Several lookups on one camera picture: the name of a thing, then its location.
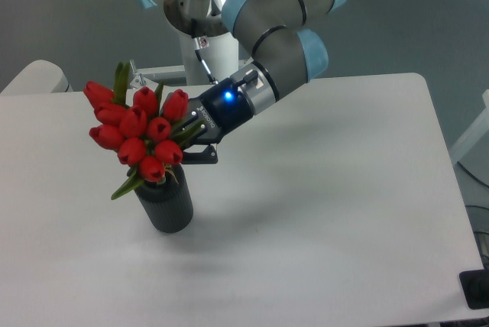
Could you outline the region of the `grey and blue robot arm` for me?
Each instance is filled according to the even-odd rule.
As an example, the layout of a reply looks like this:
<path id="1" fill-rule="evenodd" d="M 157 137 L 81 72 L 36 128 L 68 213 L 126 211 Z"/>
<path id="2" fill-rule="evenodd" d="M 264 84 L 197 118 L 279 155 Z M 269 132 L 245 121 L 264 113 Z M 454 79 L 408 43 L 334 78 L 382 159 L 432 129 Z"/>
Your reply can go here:
<path id="1" fill-rule="evenodd" d="M 249 53 L 243 67 L 232 64 L 209 74 L 211 87 L 189 102 L 178 124 L 184 132 L 195 121 L 203 127 L 184 145 L 185 164 L 214 164 L 215 146 L 227 134 L 321 74 L 329 64 L 321 38 L 306 28 L 347 0 L 137 0 L 160 6 L 167 20 L 196 44 L 230 36 Z"/>

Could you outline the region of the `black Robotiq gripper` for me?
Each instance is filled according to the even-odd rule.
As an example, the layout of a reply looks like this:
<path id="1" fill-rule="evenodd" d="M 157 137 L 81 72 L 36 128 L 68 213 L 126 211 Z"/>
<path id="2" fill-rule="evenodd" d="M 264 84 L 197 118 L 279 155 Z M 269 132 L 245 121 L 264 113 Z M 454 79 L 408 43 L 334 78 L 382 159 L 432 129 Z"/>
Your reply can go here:
<path id="1" fill-rule="evenodd" d="M 218 154 L 214 145 L 237 127 L 249 121 L 254 113 L 251 103 L 241 91 L 248 78 L 235 82 L 226 78 L 195 98 L 189 99 L 188 110 L 179 133 L 194 129 L 184 147 L 206 145 L 201 152 L 183 152 L 182 164 L 216 164 Z"/>

